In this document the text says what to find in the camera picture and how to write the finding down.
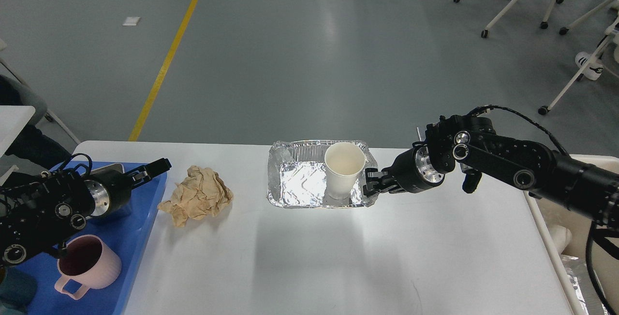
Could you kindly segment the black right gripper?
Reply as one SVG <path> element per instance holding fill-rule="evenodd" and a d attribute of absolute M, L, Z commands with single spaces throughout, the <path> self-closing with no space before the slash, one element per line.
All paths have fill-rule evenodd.
<path fill-rule="evenodd" d="M 414 147 L 398 155 L 388 168 L 365 169 L 363 195 L 417 194 L 442 185 L 444 177 L 431 164 L 427 147 Z"/>

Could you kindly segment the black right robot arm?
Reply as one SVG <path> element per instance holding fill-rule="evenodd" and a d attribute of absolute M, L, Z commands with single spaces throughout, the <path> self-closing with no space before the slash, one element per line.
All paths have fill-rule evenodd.
<path fill-rule="evenodd" d="M 498 135 L 484 113 L 497 105 L 476 107 L 466 115 L 440 116 L 428 124 L 425 138 L 398 155 L 382 170 L 364 171 L 363 194 L 412 193 L 433 189 L 443 183 L 444 175 L 456 164 L 466 176 L 464 192 L 473 193 L 486 174 L 502 183 L 544 198 L 581 214 L 591 222 L 585 246 L 585 262 L 593 288 L 611 315 L 615 309 L 603 294 L 595 278 L 592 247 L 600 246 L 618 258 L 618 175 L 572 158 L 559 141 L 548 134 L 554 150 L 538 142 Z"/>

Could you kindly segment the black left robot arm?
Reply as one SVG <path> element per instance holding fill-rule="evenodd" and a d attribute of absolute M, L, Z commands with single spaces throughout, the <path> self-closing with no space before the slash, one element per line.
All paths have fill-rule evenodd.
<path fill-rule="evenodd" d="M 120 163 L 94 168 L 89 155 L 74 162 L 79 157 L 73 154 L 27 183 L 1 188 L 3 267 L 18 266 L 40 253 L 64 258 L 68 240 L 88 222 L 121 211 L 133 190 L 172 168 L 166 158 L 125 170 Z"/>

